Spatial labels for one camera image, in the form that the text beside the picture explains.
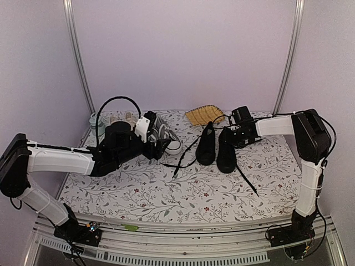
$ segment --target black shoe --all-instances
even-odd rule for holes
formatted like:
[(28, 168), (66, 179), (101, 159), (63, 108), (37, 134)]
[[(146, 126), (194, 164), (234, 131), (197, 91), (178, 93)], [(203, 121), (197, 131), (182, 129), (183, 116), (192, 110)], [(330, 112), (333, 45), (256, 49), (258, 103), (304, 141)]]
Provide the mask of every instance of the black shoe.
[(230, 131), (230, 129), (224, 128), (219, 136), (217, 167), (222, 173), (231, 173), (237, 166), (234, 147), (225, 141), (228, 130)]
[(216, 158), (216, 134), (212, 122), (202, 132), (200, 143), (196, 149), (196, 159), (202, 165), (211, 165)]

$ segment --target floral pattern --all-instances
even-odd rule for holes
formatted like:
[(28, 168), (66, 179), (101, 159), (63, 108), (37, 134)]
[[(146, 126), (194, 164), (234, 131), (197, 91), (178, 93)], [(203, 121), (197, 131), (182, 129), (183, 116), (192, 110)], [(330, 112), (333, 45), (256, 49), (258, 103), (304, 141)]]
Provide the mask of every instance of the floral pattern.
[[(174, 130), (184, 148), (204, 128), (191, 126), (184, 111), (157, 113)], [(254, 117), (266, 115), (253, 113)], [(108, 124), (111, 116), (124, 120), (125, 112), (103, 112), (102, 116)], [(85, 145), (95, 146), (92, 134)], [(164, 154), (160, 161), (177, 164), (180, 155)], [(301, 170), (284, 137), (266, 137), (236, 150), (236, 155), (239, 167), (256, 187), (259, 197), (237, 171), (223, 174), (216, 162), (210, 166), (196, 162), (180, 169), (173, 178), (173, 168), (139, 156), (105, 177), (69, 174), (60, 200), (76, 212), (148, 222), (231, 222), (291, 214), (298, 199)], [(195, 149), (191, 149), (182, 165), (194, 158)]]

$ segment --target green tape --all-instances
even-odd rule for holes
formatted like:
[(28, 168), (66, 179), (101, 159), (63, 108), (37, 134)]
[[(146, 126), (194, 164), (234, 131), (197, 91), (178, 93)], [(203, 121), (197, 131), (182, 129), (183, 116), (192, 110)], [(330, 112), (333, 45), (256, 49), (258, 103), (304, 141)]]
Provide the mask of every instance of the green tape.
[(128, 231), (132, 231), (132, 232), (135, 232), (138, 230), (138, 226), (131, 226), (129, 224), (121, 224), (122, 226), (124, 226), (124, 228)]

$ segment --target white wall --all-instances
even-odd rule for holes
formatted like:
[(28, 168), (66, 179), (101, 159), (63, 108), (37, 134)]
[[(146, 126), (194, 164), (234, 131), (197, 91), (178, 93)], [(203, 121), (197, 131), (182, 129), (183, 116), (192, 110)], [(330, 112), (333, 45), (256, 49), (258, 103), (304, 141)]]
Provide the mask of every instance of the white wall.
[(301, 35), (282, 111), (315, 108), (336, 129), (321, 209), (330, 213), (355, 265), (355, 2), (306, 1)]
[(96, 108), (126, 95), (143, 110), (272, 110), (295, 1), (76, 0), (73, 9)]
[[(88, 110), (63, 1), (2, 1), (0, 32), (0, 154), (18, 132), (38, 142), (77, 145)], [(63, 175), (35, 178), (54, 194)], [(36, 215), (26, 206), (16, 211), (3, 195), (0, 206), (0, 265), (18, 266)]]

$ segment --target wicker basket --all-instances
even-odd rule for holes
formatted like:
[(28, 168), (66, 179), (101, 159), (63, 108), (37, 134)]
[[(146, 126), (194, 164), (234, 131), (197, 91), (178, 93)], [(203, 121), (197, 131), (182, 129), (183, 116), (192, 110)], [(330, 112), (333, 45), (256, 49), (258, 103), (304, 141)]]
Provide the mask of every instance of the wicker basket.
[[(205, 105), (188, 111), (185, 115), (193, 126), (203, 126), (207, 125), (209, 121), (214, 121), (217, 117), (224, 115), (224, 113), (217, 106)], [(224, 117), (221, 117), (215, 122), (218, 123), (224, 119)]]

